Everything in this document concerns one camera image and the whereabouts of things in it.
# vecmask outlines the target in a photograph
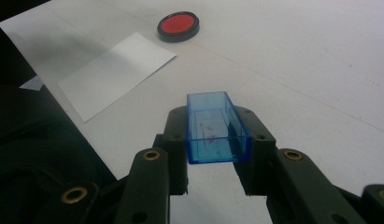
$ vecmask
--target white table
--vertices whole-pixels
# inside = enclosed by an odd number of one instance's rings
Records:
[[[162,42],[158,22],[182,10],[199,17],[200,32]],[[227,91],[278,147],[305,152],[338,187],[360,195],[384,184],[384,1],[55,0],[8,22],[9,37],[118,178],[186,94]],[[134,32],[178,56],[84,123],[58,82]],[[265,198],[243,194],[231,163],[189,166],[189,179],[189,195],[171,199],[171,223],[271,223]]]

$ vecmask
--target blue transparent box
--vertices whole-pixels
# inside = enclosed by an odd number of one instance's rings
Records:
[[[249,131],[225,91],[189,94],[187,120],[190,164],[249,159]]]

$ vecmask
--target paper sheet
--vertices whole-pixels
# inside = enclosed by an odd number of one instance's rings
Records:
[[[40,89],[42,89],[43,85],[44,84],[43,84],[42,80],[38,76],[35,76],[35,77],[31,78],[29,81],[20,85],[20,88],[26,89],[26,90],[31,90],[31,91],[40,91]]]
[[[59,86],[87,122],[175,56],[134,33]]]

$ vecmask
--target clear blue plastic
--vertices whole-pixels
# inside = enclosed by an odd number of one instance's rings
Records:
[[[247,161],[250,134],[225,91],[188,95],[190,164]]]

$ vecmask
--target red lid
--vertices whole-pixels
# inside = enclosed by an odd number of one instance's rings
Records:
[[[177,12],[163,18],[157,31],[164,41],[180,42],[192,38],[198,33],[199,20],[191,12]]]

